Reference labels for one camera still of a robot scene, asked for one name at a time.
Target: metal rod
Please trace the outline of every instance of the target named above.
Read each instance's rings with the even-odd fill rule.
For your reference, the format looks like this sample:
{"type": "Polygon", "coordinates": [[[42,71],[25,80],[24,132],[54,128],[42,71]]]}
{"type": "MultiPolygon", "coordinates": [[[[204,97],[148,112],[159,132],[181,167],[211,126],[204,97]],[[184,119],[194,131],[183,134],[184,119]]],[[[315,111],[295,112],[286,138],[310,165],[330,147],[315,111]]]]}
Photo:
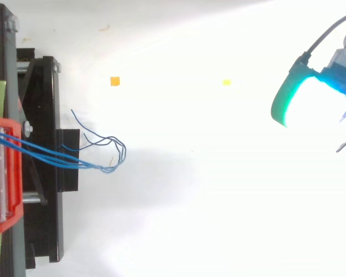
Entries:
{"type": "Polygon", "coordinates": [[[40,196],[37,192],[23,192],[23,204],[41,203],[40,196]]]}
{"type": "Polygon", "coordinates": [[[28,66],[29,62],[17,62],[17,73],[25,74],[28,66]]]}

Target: small debris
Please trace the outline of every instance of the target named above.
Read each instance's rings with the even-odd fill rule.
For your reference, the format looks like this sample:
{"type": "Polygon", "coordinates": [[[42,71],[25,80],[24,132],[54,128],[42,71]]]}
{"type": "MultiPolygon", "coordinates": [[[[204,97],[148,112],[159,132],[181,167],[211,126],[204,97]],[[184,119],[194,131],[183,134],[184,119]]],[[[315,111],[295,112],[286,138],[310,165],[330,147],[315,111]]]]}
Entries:
{"type": "Polygon", "coordinates": [[[109,29],[110,29],[110,24],[108,24],[107,27],[104,29],[99,29],[99,32],[104,32],[104,31],[107,31],[109,29]]]}

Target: yellow particle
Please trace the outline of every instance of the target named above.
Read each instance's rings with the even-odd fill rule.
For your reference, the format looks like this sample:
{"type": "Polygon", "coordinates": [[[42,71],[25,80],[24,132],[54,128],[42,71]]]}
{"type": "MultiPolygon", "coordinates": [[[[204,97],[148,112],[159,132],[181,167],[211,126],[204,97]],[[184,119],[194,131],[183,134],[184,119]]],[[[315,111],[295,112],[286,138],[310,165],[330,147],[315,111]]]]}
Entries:
{"type": "Polygon", "coordinates": [[[223,80],[223,85],[231,85],[232,81],[231,80],[223,80]]]}
{"type": "Polygon", "coordinates": [[[110,84],[112,86],[120,85],[121,84],[121,79],[119,77],[110,77],[110,84]]]}

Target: metal screw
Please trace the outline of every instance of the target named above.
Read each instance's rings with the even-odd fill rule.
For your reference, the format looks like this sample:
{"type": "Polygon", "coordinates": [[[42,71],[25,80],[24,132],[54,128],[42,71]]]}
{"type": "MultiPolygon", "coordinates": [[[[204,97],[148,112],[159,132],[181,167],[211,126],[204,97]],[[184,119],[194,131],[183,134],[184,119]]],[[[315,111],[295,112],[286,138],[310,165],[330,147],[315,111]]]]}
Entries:
{"type": "Polygon", "coordinates": [[[17,33],[19,29],[19,21],[16,16],[9,16],[5,21],[5,29],[11,33],[17,33]]]}
{"type": "Polygon", "coordinates": [[[29,124],[28,121],[25,121],[23,124],[23,132],[25,137],[29,137],[33,132],[33,127],[29,124]]]}
{"type": "Polygon", "coordinates": [[[54,72],[55,73],[62,73],[62,65],[59,62],[54,64],[54,72]]]}

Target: black metal frame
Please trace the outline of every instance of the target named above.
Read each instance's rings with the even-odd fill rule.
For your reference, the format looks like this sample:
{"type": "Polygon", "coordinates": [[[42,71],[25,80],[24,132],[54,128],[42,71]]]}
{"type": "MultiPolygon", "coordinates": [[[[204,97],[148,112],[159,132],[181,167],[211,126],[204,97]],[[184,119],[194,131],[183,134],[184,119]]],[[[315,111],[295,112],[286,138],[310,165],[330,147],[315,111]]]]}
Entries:
{"type": "MultiPolygon", "coordinates": [[[[0,4],[0,80],[6,81],[4,116],[19,120],[18,80],[16,69],[16,34],[7,29],[6,22],[13,14],[0,4]]],[[[0,277],[24,277],[23,218],[2,234],[0,277]]]]}
{"type": "MultiPolygon", "coordinates": [[[[28,120],[33,126],[27,139],[30,142],[62,152],[63,143],[78,148],[80,131],[60,128],[58,74],[54,70],[57,61],[53,57],[36,59],[34,49],[16,50],[16,30],[8,24],[12,15],[0,4],[0,80],[6,81],[4,117],[21,123],[28,120]],[[30,61],[27,72],[17,74],[16,62],[26,59],[30,61]]],[[[78,157],[78,152],[67,154],[78,157]]],[[[62,192],[78,190],[78,170],[59,169],[25,155],[22,164],[24,191],[37,191],[40,203],[25,204],[24,220],[2,234],[0,277],[24,277],[26,268],[35,268],[38,256],[60,261],[62,192]]]]}
{"type": "MultiPolygon", "coordinates": [[[[22,109],[33,126],[27,140],[78,158],[78,152],[61,147],[64,143],[78,148],[80,131],[60,128],[58,74],[54,70],[57,61],[54,57],[36,59],[34,50],[28,49],[18,49],[17,56],[21,61],[30,61],[27,72],[18,74],[22,109]]],[[[78,170],[59,169],[29,157],[23,160],[26,164],[24,192],[36,190],[40,199],[44,198],[41,203],[24,205],[26,268],[29,269],[35,267],[35,257],[48,256],[51,263],[63,257],[62,192],[78,190],[78,170]]]]}

